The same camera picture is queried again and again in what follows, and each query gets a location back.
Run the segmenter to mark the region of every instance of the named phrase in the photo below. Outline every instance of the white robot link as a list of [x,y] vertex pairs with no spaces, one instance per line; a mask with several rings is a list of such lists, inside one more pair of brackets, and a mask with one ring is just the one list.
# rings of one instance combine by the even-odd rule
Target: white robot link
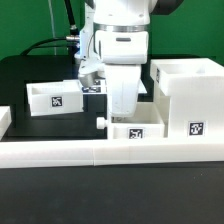
[[86,1],[81,49],[75,56],[81,59],[79,80],[89,87],[97,76],[106,78],[110,116],[132,117],[135,112],[141,64],[147,62],[150,13],[168,14],[182,1]]

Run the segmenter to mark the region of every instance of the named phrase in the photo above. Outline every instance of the green wall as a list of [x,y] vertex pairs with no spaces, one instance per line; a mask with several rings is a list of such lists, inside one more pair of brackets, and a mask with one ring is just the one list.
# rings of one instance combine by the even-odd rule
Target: green wall
[[[83,25],[83,1],[71,0],[77,25]],[[69,33],[63,0],[52,0],[57,36]],[[224,64],[224,1],[185,0],[169,16],[151,17],[149,52],[209,57]],[[0,1],[0,59],[18,55],[33,43],[52,37],[48,0]],[[32,54],[53,54],[35,50]]]

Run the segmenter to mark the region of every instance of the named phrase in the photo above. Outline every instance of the white container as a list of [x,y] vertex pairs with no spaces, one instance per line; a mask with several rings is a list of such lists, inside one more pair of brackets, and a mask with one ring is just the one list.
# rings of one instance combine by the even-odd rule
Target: white container
[[0,107],[0,140],[7,131],[11,122],[10,107]]
[[168,137],[224,136],[222,66],[209,59],[152,60],[150,74]]
[[164,123],[154,103],[137,103],[133,117],[97,120],[98,128],[107,127],[108,139],[148,139],[164,136]]
[[83,93],[77,80],[27,84],[31,116],[83,112]]

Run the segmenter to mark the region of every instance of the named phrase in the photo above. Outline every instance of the black cable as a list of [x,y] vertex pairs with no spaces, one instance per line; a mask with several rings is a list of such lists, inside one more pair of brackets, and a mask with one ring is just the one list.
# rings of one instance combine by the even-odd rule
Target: black cable
[[73,11],[72,11],[71,2],[70,2],[70,0],[64,0],[64,2],[65,2],[67,15],[68,15],[68,21],[69,21],[69,24],[70,24],[70,34],[71,35],[78,35],[79,31],[78,31],[78,29],[76,27],[76,23],[75,23],[75,18],[74,18]]
[[26,50],[24,50],[20,55],[26,56],[30,51],[32,51],[34,48],[38,47],[39,45],[51,43],[51,42],[55,42],[55,41],[61,41],[61,40],[66,40],[66,38],[65,37],[56,37],[56,38],[50,38],[50,39],[39,41],[39,42],[33,44],[32,46],[30,46],[29,48],[27,48]]

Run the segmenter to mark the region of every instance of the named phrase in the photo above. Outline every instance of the small white block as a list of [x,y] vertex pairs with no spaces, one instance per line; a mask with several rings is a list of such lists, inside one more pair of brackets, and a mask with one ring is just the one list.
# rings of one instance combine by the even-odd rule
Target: small white block
[[0,107],[0,140],[7,131],[11,122],[10,107]]

